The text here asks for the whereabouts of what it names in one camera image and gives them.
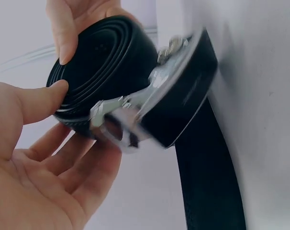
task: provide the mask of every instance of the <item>belt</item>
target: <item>belt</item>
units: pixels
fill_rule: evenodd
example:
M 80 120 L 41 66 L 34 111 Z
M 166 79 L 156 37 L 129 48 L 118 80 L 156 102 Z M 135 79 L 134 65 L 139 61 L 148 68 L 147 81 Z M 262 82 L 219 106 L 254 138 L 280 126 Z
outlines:
M 142 133 L 165 148 L 175 145 L 188 230 L 245 230 L 230 154 L 206 99 L 216 70 L 205 30 L 176 37 L 157 54 L 136 23 L 113 16 L 79 35 L 74 57 L 65 66 L 55 63 L 47 86 L 68 81 L 55 117 L 82 135 L 99 138 L 93 127 L 101 134 L 109 121 L 116 131 L 107 127 L 104 134 L 117 143 L 127 138 L 137 148 Z M 133 129 L 124 109 L 134 116 Z

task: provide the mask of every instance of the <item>leather strap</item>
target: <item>leather strap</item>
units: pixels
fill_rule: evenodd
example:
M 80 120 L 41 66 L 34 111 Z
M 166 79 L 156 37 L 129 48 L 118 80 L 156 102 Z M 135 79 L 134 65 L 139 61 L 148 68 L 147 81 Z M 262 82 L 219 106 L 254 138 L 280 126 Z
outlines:
M 206 46 L 207 34 L 201 39 Z M 216 70 L 211 62 L 212 50 L 202 49 L 194 55 L 181 83 L 158 105 L 158 111 L 145 119 L 145 126 L 160 137 L 165 146 L 195 114 L 195 103 L 202 102 Z M 65 97 L 55 117 L 75 131 L 94 138 L 89 132 L 89 110 L 99 100 L 129 95 L 149 85 L 148 76 L 156 66 L 154 44 L 142 29 L 123 16 L 113 16 L 90 26 L 79 35 L 79 45 L 73 59 L 65 66 L 54 65 L 47 86 L 65 79 L 69 83 Z M 176 120 L 176 111 L 182 104 L 185 85 L 193 85 L 199 73 L 200 83 L 193 97 L 179 112 L 186 119 Z M 177 130 L 175 135 L 163 137 L 154 118 L 169 114 L 163 121 L 165 128 Z M 188 230 L 245 230 L 245 218 L 234 168 L 209 101 L 206 100 L 193 121 L 175 143 L 181 177 Z
M 94 138 L 89 131 L 89 111 L 108 100 L 146 88 L 156 67 L 157 51 L 135 22 L 124 16 L 101 20 L 79 35 L 72 60 L 55 63 L 47 86 L 65 79 L 68 93 L 55 117 L 73 130 Z

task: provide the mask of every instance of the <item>finger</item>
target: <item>finger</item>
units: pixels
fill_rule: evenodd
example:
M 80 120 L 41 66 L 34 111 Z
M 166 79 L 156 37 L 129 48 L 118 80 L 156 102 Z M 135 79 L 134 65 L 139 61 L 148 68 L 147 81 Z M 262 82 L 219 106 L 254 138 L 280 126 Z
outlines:
M 35 161 L 43 161 L 50 157 L 63 143 L 70 131 L 70 128 L 65 125 L 56 124 L 29 148 L 27 156 Z
M 50 87 L 40 89 L 15 88 L 18 106 L 24 125 L 49 117 L 60 107 L 68 90 L 68 83 L 60 80 Z
M 53 34 L 53 39 L 54 39 L 54 44 L 55 44 L 55 48 L 56 48 L 56 54 L 57 54 L 57 57 L 59 58 L 60 47 L 59 47 L 58 40 L 57 40 L 57 38 L 56 38 L 56 36 L 54 34 Z
M 87 219 L 105 199 L 118 173 L 121 156 L 120 150 L 114 145 L 96 142 L 86 154 L 84 161 L 70 169 L 71 172 L 67 172 L 67 178 L 78 174 L 81 178 L 79 180 L 82 181 L 81 185 L 72 195 L 80 203 Z
M 93 140 L 74 134 L 57 154 L 46 158 L 42 164 L 54 175 L 70 169 L 93 145 Z
M 70 7 L 64 0 L 47 0 L 46 13 L 50 18 L 60 64 L 68 63 L 78 45 L 78 33 Z
M 140 26 L 142 26 L 140 21 L 135 16 L 133 16 L 131 13 L 129 13 L 128 11 L 124 10 L 121 7 L 112 7 L 112 8 L 109 8 L 106 12 L 106 17 L 111 17 L 111 16 L 115 16 L 115 15 L 126 16 L 126 17 L 130 18 L 132 21 L 134 21 L 134 22 L 138 23 Z

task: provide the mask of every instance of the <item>belt strap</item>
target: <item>belt strap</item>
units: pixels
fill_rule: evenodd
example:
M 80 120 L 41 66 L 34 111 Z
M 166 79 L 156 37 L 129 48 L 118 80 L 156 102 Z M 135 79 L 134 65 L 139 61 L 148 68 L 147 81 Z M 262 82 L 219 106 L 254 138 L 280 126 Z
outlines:
M 68 93 L 55 117 L 73 130 L 93 138 L 89 111 L 100 100 L 129 95 L 149 85 L 157 52 L 151 39 L 135 22 L 113 16 L 88 27 L 79 35 L 72 60 L 55 63 L 47 86 L 65 79 Z
M 156 60 L 154 44 L 130 19 L 113 16 L 90 26 L 79 35 L 72 60 L 65 66 L 57 61 L 48 78 L 47 86 L 60 79 L 69 82 L 55 117 L 93 138 L 91 107 L 146 88 Z M 208 100 L 175 147 L 188 230 L 245 230 L 234 168 Z

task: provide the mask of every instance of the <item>palm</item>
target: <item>palm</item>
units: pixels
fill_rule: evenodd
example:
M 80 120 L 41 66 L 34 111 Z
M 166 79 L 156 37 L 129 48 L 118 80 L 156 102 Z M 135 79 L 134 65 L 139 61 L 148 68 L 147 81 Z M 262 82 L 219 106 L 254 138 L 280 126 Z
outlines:
M 14 149 L 22 126 L 52 114 L 66 90 L 0 85 L 0 229 L 81 230 L 118 172 L 121 154 L 111 143 L 74 134 L 54 154 L 70 132 L 62 124 L 29 149 Z

